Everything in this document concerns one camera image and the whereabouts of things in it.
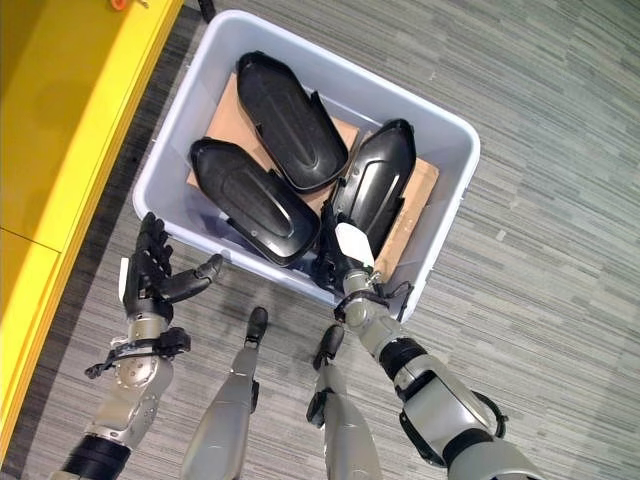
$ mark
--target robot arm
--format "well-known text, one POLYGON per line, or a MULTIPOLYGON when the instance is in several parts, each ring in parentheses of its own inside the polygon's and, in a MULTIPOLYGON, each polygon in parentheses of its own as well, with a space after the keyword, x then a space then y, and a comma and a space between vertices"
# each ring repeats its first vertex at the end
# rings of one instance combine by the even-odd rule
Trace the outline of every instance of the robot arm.
POLYGON ((404 404, 400 424, 425 460, 447 467, 449 480, 543 480, 514 445, 489 430, 476 395, 391 318, 367 271, 351 270, 343 287, 337 317, 393 381, 404 404))
POLYGON ((50 480, 115 479, 155 419, 173 376, 171 359, 190 349, 189 335, 169 327, 172 304, 205 290, 218 275, 222 257, 214 255, 198 268, 172 276, 167 238, 162 220, 148 213, 136 250, 125 262, 122 302, 128 334, 114 338, 107 359, 85 371, 95 378, 113 367, 115 382, 85 436, 50 480))

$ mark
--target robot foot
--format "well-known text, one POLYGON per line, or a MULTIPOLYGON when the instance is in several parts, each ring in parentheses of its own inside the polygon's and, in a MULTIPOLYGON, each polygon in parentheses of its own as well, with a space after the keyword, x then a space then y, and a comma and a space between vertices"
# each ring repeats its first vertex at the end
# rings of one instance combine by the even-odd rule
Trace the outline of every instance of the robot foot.
POLYGON ((267 331, 269 323, 269 314, 262 307, 256 307, 251 312, 249 323, 247 325, 247 335, 245 342, 253 342, 260 345, 264 333, 267 331))
POLYGON ((342 325, 331 325, 324 332, 322 340, 318 345, 318 351, 313 359, 313 368, 320 370, 320 367, 328 360, 333 360, 338 353, 342 340, 344 339, 344 328, 342 325))

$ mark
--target brown cardboard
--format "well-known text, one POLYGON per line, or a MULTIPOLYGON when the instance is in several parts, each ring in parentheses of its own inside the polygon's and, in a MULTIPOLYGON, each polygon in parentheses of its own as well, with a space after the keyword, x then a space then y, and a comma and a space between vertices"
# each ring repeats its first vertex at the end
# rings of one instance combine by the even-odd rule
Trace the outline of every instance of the brown cardboard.
POLYGON ((431 190, 438 179, 438 169, 421 159, 416 159, 413 174, 404 189, 404 205, 391 227, 378 258, 375 270, 380 272, 380 280, 387 282, 398 265, 404 247, 407 246, 413 228, 427 204, 431 190))
MULTIPOLYGON (((358 128, 337 118, 333 118, 333 122, 345 145, 351 149, 358 136, 358 128)), ((235 143, 246 150, 265 170, 277 170, 273 160, 255 134, 251 119, 240 105, 235 73, 229 77, 216 113, 207 130, 207 136, 235 143)), ((416 159, 413 174, 404 190, 404 205, 376 259, 375 269, 380 272, 381 281, 386 282, 391 278, 437 179, 438 169, 436 167, 424 160, 416 159)), ((189 173, 187 183, 198 188, 193 172, 189 173)), ((301 195, 301 197, 314 212, 320 215, 322 205, 331 195, 332 189, 333 184, 315 193, 301 195)))

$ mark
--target white plastic bin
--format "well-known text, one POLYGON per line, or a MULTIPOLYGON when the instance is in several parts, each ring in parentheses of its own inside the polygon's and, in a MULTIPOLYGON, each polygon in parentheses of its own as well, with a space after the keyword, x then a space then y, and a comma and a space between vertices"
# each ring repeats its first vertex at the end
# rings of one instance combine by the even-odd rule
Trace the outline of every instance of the white plastic bin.
MULTIPOLYGON (((248 244, 201 192, 187 185, 187 153, 209 126, 236 61, 261 50, 283 61, 301 83, 318 90, 329 113, 374 130, 402 117, 415 128, 418 156, 440 169, 440 177, 402 254, 389 290, 408 280, 414 285, 403 320, 410 317, 480 156, 476 131, 464 120, 383 78, 258 17, 226 11, 211 22, 176 95, 135 186, 133 203, 142 218, 148 211, 164 219, 177 240, 270 281, 327 304, 339 299, 298 270, 278 267, 248 244)), ((401 298, 392 301, 397 314, 401 298)))

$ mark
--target yellow cabinet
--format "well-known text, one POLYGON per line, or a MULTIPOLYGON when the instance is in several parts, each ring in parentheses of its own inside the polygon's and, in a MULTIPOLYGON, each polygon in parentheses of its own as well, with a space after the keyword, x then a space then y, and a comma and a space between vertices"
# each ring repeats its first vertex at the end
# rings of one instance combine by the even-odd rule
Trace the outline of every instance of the yellow cabinet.
POLYGON ((2 1, 2 434, 181 1, 2 1))

